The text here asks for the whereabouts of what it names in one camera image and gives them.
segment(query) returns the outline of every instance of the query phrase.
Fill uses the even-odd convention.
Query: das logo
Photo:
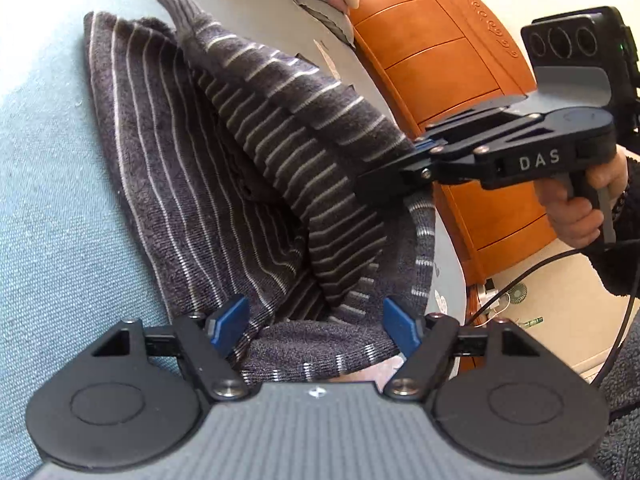
[[[557,164],[560,161],[560,155],[558,155],[558,150],[551,150],[549,155],[545,158],[545,155],[539,153],[536,156],[535,162],[532,162],[528,156],[520,157],[520,169],[522,171],[530,170],[530,168],[539,168],[540,166],[546,166],[547,164]]]

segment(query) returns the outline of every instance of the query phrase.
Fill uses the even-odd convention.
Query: blue surface
[[[422,342],[414,318],[391,298],[385,298],[383,302],[382,326],[405,358],[414,353]]]
[[[198,0],[239,34],[327,70],[389,114],[354,53],[292,0]],[[31,393],[122,317],[167,322],[112,191],[84,71],[82,17],[168,15],[155,0],[0,0],[0,478],[39,463]]]
[[[223,305],[209,316],[207,322],[212,324],[211,344],[222,357],[226,358],[230,354],[247,329],[250,315],[249,300],[243,296],[231,305]]]

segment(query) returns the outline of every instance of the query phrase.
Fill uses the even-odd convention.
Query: striped towel
[[[175,30],[91,12],[84,31],[108,167],[169,316],[246,295],[251,322],[229,359],[249,383],[397,354],[382,301],[424,313],[431,193],[372,208],[353,186],[412,143],[318,67],[193,0],[158,1]]]

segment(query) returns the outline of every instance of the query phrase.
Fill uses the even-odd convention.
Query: camera lens
[[[549,29],[549,45],[551,50],[554,51],[556,56],[562,59],[569,59],[571,57],[572,46],[569,35],[560,27],[553,27]]]
[[[545,40],[543,40],[537,32],[534,32],[529,37],[529,46],[536,57],[542,57],[546,54]]]
[[[598,51],[598,43],[596,37],[586,27],[580,27],[575,33],[575,41],[578,43],[578,48],[585,56],[595,56]]]

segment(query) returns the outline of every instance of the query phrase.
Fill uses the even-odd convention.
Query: person's hand
[[[595,189],[609,189],[613,208],[628,180],[624,148],[618,146],[618,152],[612,161],[589,168],[586,173],[587,181]],[[581,249],[598,238],[599,227],[604,221],[602,211],[594,210],[591,203],[583,197],[567,200],[566,188],[555,179],[537,180],[534,186],[538,201],[546,209],[551,227],[564,243]]]

